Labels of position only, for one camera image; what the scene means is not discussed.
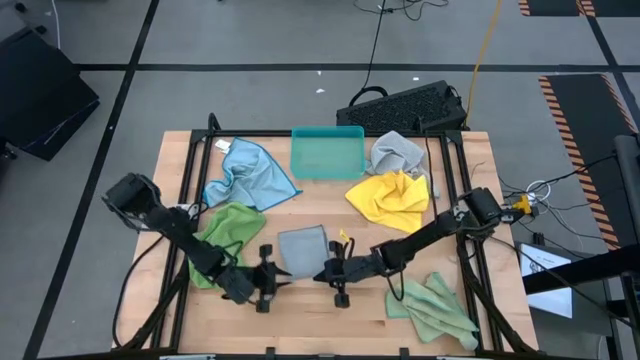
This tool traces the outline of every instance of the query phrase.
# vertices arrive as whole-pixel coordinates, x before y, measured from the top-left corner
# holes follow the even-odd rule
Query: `wooden tabletop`
[[[463,135],[473,187],[487,187],[498,202],[502,201],[487,133],[466,132]],[[166,206],[172,206],[178,200],[189,137],[188,131],[171,131],[164,134],[153,181],[161,189],[162,202]],[[399,230],[367,221],[347,202],[345,193],[361,180],[297,180],[289,170],[290,138],[246,139],[263,146],[288,173],[296,187],[303,190],[301,195],[265,211],[265,227],[242,252],[248,264],[257,264],[258,247],[270,243],[274,248],[272,259],[283,266],[277,234],[318,224],[324,226],[327,236],[333,240],[338,240],[339,229],[344,229],[349,236],[357,240],[355,254],[367,254],[369,247],[374,244],[406,236]],[[425,148],[424,139],[411,140]],[[367,139],[367,154],[374,141],[375,138]],[[455,148],[451,144],[449,146],[456,187],[460,193],[462,181]],[[444,211],[450,208],[450,203],[446,195],[442,153],[437,139],[429,140],[429,150],[432,154],[435,185],[442,193],[437,200],[437,207],[439,211]],[[195,179],[201,156],[202,146],[196,153],[196,167],[189,191],[190,201],[194,199]],[[223,177],[223,157],[218,149],[213,148],[208,180]],[[214,211],[215,209],[210,210],[203,215],[200,228],[206,226]],[[430,205],[424,214],[423,224],[431,220],[433,212]],[[511,231],[506,225],[500,225],[494,236],[512,243]],[[138,239],[135,257],[156,238],[157,234],[142,233]],[[484,247],[496,305],[523,340],[537,348],[516,254],[512,249],[495,241],[485,242]],[[156,305],[168,248],[169,242],[163,241],[140,262],[131,275],[118,323],[120,339],[128,340]],[[405,277],[422,282],[434,271],[442,274],[448,286],[458,295],[460,303],[466,306],[454,237],[438,241],[416,254],[405,270]],[[231,301],[222,300],[219,292],[190,286],[179,350],[181,353],[247,354],[264,353],[266,347],[273,346],[278,354],[397,355],[400,347],[408,347],[412,355],[469,354],[451,336],[443,335],[429,344],[422,344],[410,320],[387,319],[384,307],[387,289],[387,282],[381,277],[347,284],[351,307],[337,309],[333,304],[334,289],[310,279],[301,280],[278,291],[271,304],[270,313],[258,314],[251,305],[238,306]],[[491,338],[486,313],[479,301],[477,304],[485,348],[490,349]],[[168,344],[169,326],[173,322],[174,314],[172,307],[165,321],[163,344]]]

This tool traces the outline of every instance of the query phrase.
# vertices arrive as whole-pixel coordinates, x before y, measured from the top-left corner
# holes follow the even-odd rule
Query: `plastic tray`
[[[358,179],[364,170],[361,126],[297,127],[291,131],[291,172],[297,179]]]

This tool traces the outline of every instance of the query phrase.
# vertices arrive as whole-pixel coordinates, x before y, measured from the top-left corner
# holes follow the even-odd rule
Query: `light blue cloth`
[[[302,192],[271,155],[251,141],[233,139],[222,170],[224,179],[213,180],[204,188],[204,199],[211,207],[235,201],[264,211]]]

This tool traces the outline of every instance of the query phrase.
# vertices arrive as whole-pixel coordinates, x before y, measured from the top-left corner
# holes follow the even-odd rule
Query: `green towel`
[[[250,209],[240,203],[232,202],[220,209],[209,220],[207,228],[193,234],[198,240],[206,241],[211,245],[226,247],[232,255],[237,253],[238,265],[244,265],[240,250],[251,240],[266,223],[262,213]],[[201,289],[219,287],[211,285],[189,261],[189,277],[193,284]]]
[[[437,272],[428,277],[424,286],[413,280],[407,281],[402,302],[397,301],[391,291],[387,292],[385,306],[391,319],[410,318],[423,343],[446,333],[456,337],[467,350],[478,346],[472,333],[478,331],[477,327]]]

